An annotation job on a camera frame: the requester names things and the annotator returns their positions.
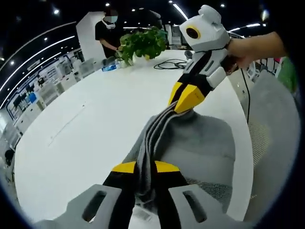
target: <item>hand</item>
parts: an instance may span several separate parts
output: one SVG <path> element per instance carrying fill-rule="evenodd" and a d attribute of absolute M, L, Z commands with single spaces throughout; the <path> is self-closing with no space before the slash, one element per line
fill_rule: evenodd
<path fill-rule="evenodd" d="M 118 47 L 116 50 L 120 52 L 123 51 L 123 46 Z"/>
<path fill-rule="evenodd" d="M 236 63 L 240 68 L 247 68 L 255 61 L 250 52 L 251 47 L 244 39 L 232 39 L 227 49 L 230 55 L 237 57 Z"/>

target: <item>green object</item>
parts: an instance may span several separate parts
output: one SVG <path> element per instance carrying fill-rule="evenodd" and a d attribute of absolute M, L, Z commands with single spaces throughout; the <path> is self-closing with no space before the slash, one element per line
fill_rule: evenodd
<path fill-rule="evenodd" d="M 297 75 L 295 66 L 288 57 L 282 61 L 282 68 L 277 79 L 291 92 L 294 93 L 297 89 Z"/>
<path fill-rule="evenodd" d="M 133 34 L 126 34 L 120 39 L 120 49 L 122 50 L 117 54 L 117 57 L 124 60 L 128 66 L 130 66 L 133 54 L 137 57 L 144 56 L 147 60 L 154 59 L 166 49 L 163 37 L 163 32 L 156 27 L 144 32 L 137 31 Z"/>

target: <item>white table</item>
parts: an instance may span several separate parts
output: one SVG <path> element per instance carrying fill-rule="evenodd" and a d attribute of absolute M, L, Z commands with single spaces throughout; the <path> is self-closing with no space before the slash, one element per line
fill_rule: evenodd
<path fill-rule="evenodd" d="M 54 219 L 93 184 L 102 184 L 138 138 L 148 119 L 168 103 L 181 70 L 154 70 L 157 63 L 184 59 L 166 51 L 146 66 L 97 71 L 51 103 L 20 140 L 15 158 L 20 205 L 33 222 Z M 232 128 L 236 161 L 227 214 L 243 220 L 253 181 L 252 145 L 246 119 L 226 78 L 195 108 Z"/>

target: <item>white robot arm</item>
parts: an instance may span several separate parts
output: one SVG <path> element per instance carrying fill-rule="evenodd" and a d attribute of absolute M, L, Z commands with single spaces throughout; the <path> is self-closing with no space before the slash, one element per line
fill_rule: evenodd
<path fill-rule="evenodd" d="M 172 90 L 169 104 L 178 101 L 177 113 L 201 103 L 226 77 L 224 65 L 234 63 L 226 50 L 230 36 L 212 7 L 203 5 L 199 15 L 183 23 L 180 30 L 195 53 Z"/>

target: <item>green leaves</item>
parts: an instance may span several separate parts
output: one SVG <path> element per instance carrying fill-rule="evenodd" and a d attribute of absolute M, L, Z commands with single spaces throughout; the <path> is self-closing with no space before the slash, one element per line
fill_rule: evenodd
<path fill-rule="evenodd" d="M 121 37 L 120 42 L 122 45 L 121 59 L 128 65 L 128 60 L 132 60 L 134 53 L 137 57 L 148 55 L 150 59 L 154 59 L 166 49 L 162 32 L 156 27 L 144 32 L 126 34 Z"/>

